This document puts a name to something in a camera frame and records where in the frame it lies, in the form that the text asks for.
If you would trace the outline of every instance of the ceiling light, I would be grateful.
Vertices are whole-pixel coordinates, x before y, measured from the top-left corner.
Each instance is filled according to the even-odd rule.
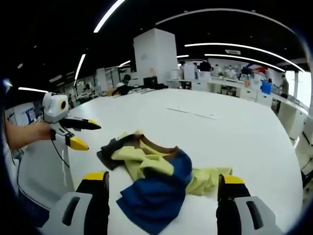
[[[126,62],[120,64],[119,67],[122,67],[122,66],[124,66],[124,65],[126,65],[126,64],[128,64],[128,63],[130,63],[130,62],[131,62],[130,60],[129,60],[129,61],[126,61]]]
[[[189,57],[189,55],[178,55],[176,56],[177,58],[184,58],[184,57]]]
[[[72,71],[72,72],[68,72],[68,73],[67,73],[67,75],[70,75],[70,74],[72,74],[72,73],[74,73],[74,71]]]
[[[267,51],[267,50],[263,50],[263,49],[259,49],[259,48],[256,48],[256,47],[249,47],[249,46],[244,46],[244,45],[239,45],[239,44],[232,44],[232,43],[197,43],[197,44],[188,44],[188,45],[185,45],[185,47],[194,47],[194,46],[231,46],[231,47],[242,47],[242,48],[247,48],[247,49],[252,49],[252,50],[258,50],[258,51],[261,51],[261,52],[264,52],[264,53],[267,53],[269,55],[272,55],[272,56],[275,56],[279,59],[282,59],[286,62],[288,62],[289,64],[295,66],[297,69],[301,70],[302,72],[304,72],[304,70],[299,67],[297,64],[295,64],[294,62],[280,56],[280,55],[277,55],[275,53],[272,53],[270,51]]]
[[[220,56],[220,57],[230,57],[230,58],[236,58],[236,59],[241,59],[241,60],[249,60],[249,61],[254,61],[254,62],[257,62],[259,64],[264,64],[264,65],[267,65],[269,67],[272,67],[272,68],[275,68],[277,70],[280,70],[281,72],[286,72],[285,70],[275,66],[275,65],[271,65],[271,64],[268,64],[268,63],[265,63],[265,62],[262,62],[262,61],[259,61],[259,60],[254,60],[254,59],[250,59],[250,58],[246,58],[246,57],[241,57],[241,56],[235,56],[235,55],[220,55],[220,54],[204,54],[205,56]]]
[[[85,56],[86,56],[86,54],[83,54],[82,57],[80,58],[80,61],[79,61],[79,64],[78,64],[78,67],[77,67],[77,70],[76,70],[76,74],[75,74],[75,80],[78,77],[78,73],[79,73],[80,67],[82,66],[82,63],[84,61]]]
[[[58,75],[58,76],[56,76],[56,77],[50,79],[49,82],[55,82],[55,81],[57,81],[57,80],[59,80],[59,79],[61,79],[61,78],[62,78],[62,75]]]
[[[104,14],[97,27],[94,29],[94,33],[99,32],[104,23],[109,19],[109,17],[117,10],[117,8],[124,2],[125,0],[117,0],[113,6]]]
[[[12,83],[10,82],[9,79],[4,79],[4,80],[3,80],[3,83],[4,83],[4,85],[7,86],[7,87],[12,87]]]
[[[162,21],[156,22],[155,25],[159,25],[161,23],[164,23],[164,22],[167,22],[167,21],[170,21],[170,20],[182,17],[182,16],[187,16],[187,15],[197,14],[197,13],[202,13],[202,12],[210,12],[210,11],[240,12],[240,13],[246,13],[246,14],[250,14],[250,15],[254,15],[254,16],[259,16],[259,17],[262,17],[262,18],[267,19],[269,21],[272,21],[272,22],[274,22],[276,24],[279,24],[280,26],[282,26],[282,27],[286,28],[287,30],[289,30],[290,32],[292,32],[293,34],[297,35],[291,28],[287,27],[283,23],[280,23],[279,21],[274,20],[274,19],[272,19],[272,18],[270,18],[268,16],[264,16],[264,15],[261,15],[259,13],[252,12],[252,11],[246,11],[246,10],[241,10],[241,9],[233,9],[233,8],[206,8],[206,9],[200,9],[200,10],[195,10],[195,11],[190,11],[190,12],[184,12],[184,13],[181,13],[179,15],[171,16],[171,17],[166,18],[166,19],[164,19]]]
[[[106,71],[105,74],[107,74],[108,72],[111,72],[113,69],[110,69],[110,70]]]
[[[48,93],[47,91],[38,90],[38,89],[33,89],[33,88],[27,88],[27,87],[19,87],[19,90],[31,91],[31,92],[43,92],[43,93]]]

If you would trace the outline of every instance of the blue cloth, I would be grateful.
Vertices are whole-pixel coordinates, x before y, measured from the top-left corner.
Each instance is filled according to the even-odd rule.
[[[151,235],[159,234],[178,216],[192,179],[192,163],[185,152],[179,150],[169,163],[174,167],[173,175],[145,175],[121,191],[117,200],[125,215]]]
[[[49,211],[34,203],[20,191],[19,199],[21,200],[24,209],[28,212],[29,216],[33,220],[34,225],[41,228],[49,219]]]

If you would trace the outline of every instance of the drawer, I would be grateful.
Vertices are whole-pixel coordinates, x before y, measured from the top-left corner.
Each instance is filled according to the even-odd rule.
[[[249,101],[256,102],[256,99],[255,99],[255,98],[252,98],[252,97],[244,96],[244,97],[240,97],[240,98],[241,98],[241,99],[245,99],[245,100],[249,100]]]
[[[257,91],[254,91],[251,89],[241,88],[240,89],[240,98],[244,98],[244,97],[250,97],[250,98],[256,99]]]
[[[208,92],[208,84],[207,81],[192,81],[191,82],[191,89],[194,91],[200,91],[200,92]]]
[[[259,92],[256,102],[259,104],[263,104],[265,106],[271,107],[273,102],[273,97],[269,94],[265,94],[263,92]]]

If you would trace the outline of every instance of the human arm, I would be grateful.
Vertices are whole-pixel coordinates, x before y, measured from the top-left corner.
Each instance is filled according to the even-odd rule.
[[[5,121],[6,141],[11,150],[22,148],[30,143],[40,140],[50,140],[50,124],[36,122],[31,125],[17,126]]]

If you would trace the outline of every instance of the white pillar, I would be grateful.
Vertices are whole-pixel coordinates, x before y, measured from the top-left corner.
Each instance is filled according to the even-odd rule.
[[[298,83],[299,83],[299,72],[294,72],[294,97],[297,99],[298,96]]]
[[[98,86],[101,87],[103,92],[106,92],[113,87],[111,79],[106,77],[104,68],[97,69],[96,79]]]
[[[177,69],[175,35],[151,29],[134,38],[134,50],[139,85],[145,77],[157,76],[158,83],[166,84],[171,71]]]

